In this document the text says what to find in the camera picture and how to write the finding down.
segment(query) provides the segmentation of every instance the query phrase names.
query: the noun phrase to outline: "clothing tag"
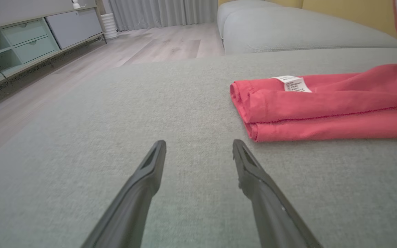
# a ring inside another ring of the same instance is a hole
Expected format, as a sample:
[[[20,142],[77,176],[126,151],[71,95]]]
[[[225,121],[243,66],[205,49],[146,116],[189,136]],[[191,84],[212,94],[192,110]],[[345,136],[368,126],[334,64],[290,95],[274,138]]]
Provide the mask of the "clothing tag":
[[[312,92],[307,88],[304,78],[294,76],[281,76],[271,77],[272,79],[278,79],[284,83],[285,91],[299,91],[299,92]]]

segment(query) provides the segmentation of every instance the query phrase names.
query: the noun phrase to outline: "folded garment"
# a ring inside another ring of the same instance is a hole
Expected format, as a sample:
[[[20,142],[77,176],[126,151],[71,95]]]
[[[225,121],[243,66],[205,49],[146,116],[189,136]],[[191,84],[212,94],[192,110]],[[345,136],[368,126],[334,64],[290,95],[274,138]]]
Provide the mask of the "folded garment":
[[[231,97],[255,141],[397,137],[397,64],[359,74],[309,75],[312,93],[278,79],[236,81]]]

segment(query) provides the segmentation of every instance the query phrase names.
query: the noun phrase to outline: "green drawer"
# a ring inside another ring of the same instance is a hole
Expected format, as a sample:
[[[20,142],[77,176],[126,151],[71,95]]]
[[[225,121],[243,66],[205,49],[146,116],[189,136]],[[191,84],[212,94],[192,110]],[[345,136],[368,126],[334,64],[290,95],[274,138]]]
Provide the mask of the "green drawer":
[[[47,34],[39,20],[6,27],[2,31],[11,45],[17,45]]]
[[[14,48],[16,54],[22,63],[27,63],[42,55],[55,50],[53,43],[50,41],[49,37],[41,38],[36,41],[32,41],[22,46]]]

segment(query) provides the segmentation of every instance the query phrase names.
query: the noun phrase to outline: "floor plank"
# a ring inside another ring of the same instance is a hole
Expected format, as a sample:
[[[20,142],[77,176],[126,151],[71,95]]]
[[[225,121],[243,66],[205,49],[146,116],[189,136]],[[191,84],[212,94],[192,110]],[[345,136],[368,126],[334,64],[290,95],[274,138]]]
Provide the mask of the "floor plank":
[[[224,55],[215,23],[120,32],[29,70],[0,88],[0,147],[44,106],[58,101],[86,79],[106,69],[136,63]]]

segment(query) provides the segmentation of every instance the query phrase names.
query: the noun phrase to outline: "curtain fold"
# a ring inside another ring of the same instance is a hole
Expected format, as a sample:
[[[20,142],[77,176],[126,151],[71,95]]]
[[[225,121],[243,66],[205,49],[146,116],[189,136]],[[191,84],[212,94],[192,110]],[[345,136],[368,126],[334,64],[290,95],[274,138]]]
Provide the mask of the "curtain fold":
[[[217,0],[109,0],[120,31],[214,22]]]

